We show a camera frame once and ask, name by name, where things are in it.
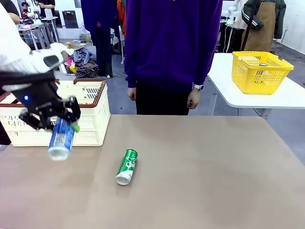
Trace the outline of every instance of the orange clothing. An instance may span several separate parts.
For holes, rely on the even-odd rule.
[[[118,0],[116,6],[119,12],[119,22],[122,25],[122,33],[124,34],[124,37],[126,37],[126,13],[122,0]]]

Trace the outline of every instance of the brown apron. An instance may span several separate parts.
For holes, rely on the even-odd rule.
[[[249,37],[244,48],[245,51],[270,52],[272,39],[275,31],[275,3],[262,2],[257,13],[257,17],[262,21],[264,26],[260,30],[250,29]]]

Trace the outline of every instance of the pile of clothes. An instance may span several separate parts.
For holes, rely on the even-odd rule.
[[[75,74],[79,78],[93,78],[97,75],[99,67],[96,64],[96,55],[86,48],[75,50],[66,63],[68,74]]]

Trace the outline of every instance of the green jacket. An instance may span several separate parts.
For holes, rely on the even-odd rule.
[[[275,32],[274,39],[281,39],[283,35],[283,22],[286,12],[286,4],[284,0],[259,0],[255,9],[255,14],[251,28],[254,30],[261,29],[264,24],[256,16],[262,2],[276,2],[275,4]],[[250,20],[251,10],[254,5],[254,0],[249,0],[242,8],[243,20],[248,24]]]

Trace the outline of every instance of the cream plastic basket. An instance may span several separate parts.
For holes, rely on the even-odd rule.
[[[76,96],[81,108],[80,132],[75,133],[73,146],[101,146],[106,134],[110,111],[106,81],[102,79],[78,79],[59,81],[58,95],[62,98]],[[0,97],[0,121],[13,146],[49,146],[52,132],[34,130],[20,120],[24,106],[12,104],[16,97],[5,93]]]

